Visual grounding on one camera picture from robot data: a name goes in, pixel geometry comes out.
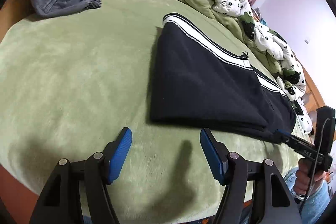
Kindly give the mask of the person's right hand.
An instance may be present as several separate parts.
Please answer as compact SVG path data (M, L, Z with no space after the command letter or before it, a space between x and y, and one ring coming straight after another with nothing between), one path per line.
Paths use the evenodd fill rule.
M296 180L293 187L296 194L306 195L309 190L310 195L312 195L322 185L327 173L325 171L317 172L313 177L313 184L310 186L310 178L308 177L310 167L311 161L308 159L302 158L298 161L298 170L295 173Z

